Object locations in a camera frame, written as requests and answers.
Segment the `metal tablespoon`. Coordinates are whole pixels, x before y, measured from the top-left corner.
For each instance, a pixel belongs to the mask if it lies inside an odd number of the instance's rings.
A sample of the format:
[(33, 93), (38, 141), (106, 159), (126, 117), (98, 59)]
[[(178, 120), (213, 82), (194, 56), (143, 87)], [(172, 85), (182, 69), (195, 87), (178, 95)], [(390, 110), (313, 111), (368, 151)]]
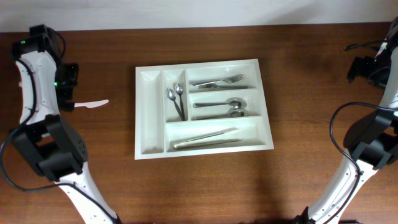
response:
[(209, 106), (223, 106), (223, 105), (229, 105), (230, 107), (232, 107), (234, 109), (247, 107), (246, 101), (242, 98), (230, 98), (230, 99), (227, 99), (226, 101), (217, 102), (217, 103), (194, 103), (193, 107), (194, 108), (204, 108), (204, 107), (209, 107)]
[(248, 110), (243, 108), (231, 108), (228, 112), (224, 114), (209, 115), (209, 116), (197, 116), (192, 118), (192, 120), (204, 120), (204, 119), (221, 119), (221, 118), (239, 118), (245, 117), (249, 114)]

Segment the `long metal fork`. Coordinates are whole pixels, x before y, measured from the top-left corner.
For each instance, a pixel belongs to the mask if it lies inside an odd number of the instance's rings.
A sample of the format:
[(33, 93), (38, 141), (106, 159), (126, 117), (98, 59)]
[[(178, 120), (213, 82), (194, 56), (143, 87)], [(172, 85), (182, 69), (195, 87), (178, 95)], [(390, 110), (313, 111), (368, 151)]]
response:
[(216, 83), (200, 85), (197, 87), (198, 90), (238, 90), (248, 88), (250, 88), (248, 85), (217, 85)]

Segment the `small metal teaspoon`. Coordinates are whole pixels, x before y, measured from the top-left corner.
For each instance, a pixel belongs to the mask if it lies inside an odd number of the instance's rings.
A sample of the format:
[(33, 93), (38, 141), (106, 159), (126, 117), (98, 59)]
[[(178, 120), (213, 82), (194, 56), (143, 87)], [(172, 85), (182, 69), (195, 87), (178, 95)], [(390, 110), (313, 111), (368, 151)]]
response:
[(176, 94), (179, 96), (179, 100), (180, 100), (180, 109), (182, 112), (182, 120), (185, 121), (185, 111), (184, 111), (184, 107), (183, 107), (183, 99), (182, 99), (182, 94), (183, 94), (183, 86), (180, 83), (177, 83), (175, 85), (175, 92)]
[(180, 116), (181, 120), (183, 121), (184, 120), (183, 113), (182, 113), (179, 105), (176, 102), (176, 100), (177, 100), (176, 93), (172, 89), (168, 88), (166, 90), (166, 94), (167, 94), (167, 98), (173, 102), (178, 115)]

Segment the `white plastic knife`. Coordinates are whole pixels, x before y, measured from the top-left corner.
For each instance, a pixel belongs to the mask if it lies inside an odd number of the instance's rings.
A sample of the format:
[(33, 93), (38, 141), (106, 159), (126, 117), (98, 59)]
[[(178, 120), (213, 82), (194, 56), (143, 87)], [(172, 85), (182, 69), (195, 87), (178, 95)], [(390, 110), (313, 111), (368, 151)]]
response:
[(90, 101), (90, 102), (83, 102), (83, 103), (75, 103), (74, 107), (79, 108), (79, 107), (85, 107), (85, 108), (97, 108), (100, 106), (103, 106), (105, 104), (109, 103), (109, 100), (99, 100), (99, 101)]

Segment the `short metal fork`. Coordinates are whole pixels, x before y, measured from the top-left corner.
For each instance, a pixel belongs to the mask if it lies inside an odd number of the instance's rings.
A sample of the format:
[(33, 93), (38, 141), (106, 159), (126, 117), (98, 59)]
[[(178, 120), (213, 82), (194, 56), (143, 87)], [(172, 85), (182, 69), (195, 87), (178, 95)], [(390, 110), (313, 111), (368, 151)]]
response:
[(214, 83), (218, 83), (218, 82), (232, 84), (232, 83), (242, 80), (243, 78), (244, 78), (244, 75), (242, 73), (239, 73), (239, 74), (233, 75), (231, 77), (216, 78), (216, 79), (212, 79), (212, 80), (195, 81), (195, 82), (191, 82), (190, 84), (193, 86), (204, 86), (204, 85), (214, 84)]

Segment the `metal serving tongs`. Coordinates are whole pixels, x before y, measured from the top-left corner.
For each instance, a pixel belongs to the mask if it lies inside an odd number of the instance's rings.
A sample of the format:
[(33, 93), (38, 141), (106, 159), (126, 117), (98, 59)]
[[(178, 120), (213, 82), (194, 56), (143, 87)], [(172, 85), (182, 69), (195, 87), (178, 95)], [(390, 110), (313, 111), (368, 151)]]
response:
[(231, 142), (239, 142), (240, 139), (215, 139), (215, 140), (208, 140), (208, 138), (212, 138), (215, 136), (220, 136), (227, 133), (232, 133), (237, 131), (238, 128), (228, 128), (223, 129), (221, 131), (216, 131), (212, 133), (202, 134), (199, 136), (194, 136), (186, 139), (181, 140), (174, 140), (170, 142), (170, 147), (173, 150), (182, 150), (188, 149), (192, 147), (200, 147), (200, 146), (210, 146), (215, 144), (225, 144)]

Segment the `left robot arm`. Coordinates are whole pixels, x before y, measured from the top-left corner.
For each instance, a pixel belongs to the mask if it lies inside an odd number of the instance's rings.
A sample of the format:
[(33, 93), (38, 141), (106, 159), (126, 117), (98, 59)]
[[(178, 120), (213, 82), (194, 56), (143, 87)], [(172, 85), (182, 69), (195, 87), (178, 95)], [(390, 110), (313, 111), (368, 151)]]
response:
[(79, 67), (63, 63), (65, 50), (65, 39), (44, 24), (30, 27), (28, 38), (12, 44), (22, 113), (1, 148), (11, 143), (38, 176), (50, 181), (36, 191), (60, 188), (85, 223), (120, 223), (90, 174), (83, 138), (60, 114), (79, 105), (72, 100)]

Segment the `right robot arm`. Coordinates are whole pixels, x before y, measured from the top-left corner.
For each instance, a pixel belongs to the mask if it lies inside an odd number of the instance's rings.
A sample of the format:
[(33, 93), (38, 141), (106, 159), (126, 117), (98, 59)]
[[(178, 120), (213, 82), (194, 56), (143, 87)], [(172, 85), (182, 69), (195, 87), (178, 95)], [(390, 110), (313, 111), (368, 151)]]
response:
[(391, 22), (386, 37), (365, 42), (377, 54), (356, 57), (348, 72), (352, 82), (363, 77), (384, 91), (378, 105), (360, 102), (373, 112), (352, 124), (336, 146), (342, 153), (338, 170), (322, 196), (297, 215), (294, 223), (339, 223), (341, 215), (363, 184), (378, 170), (397, 161), (397, 20)]

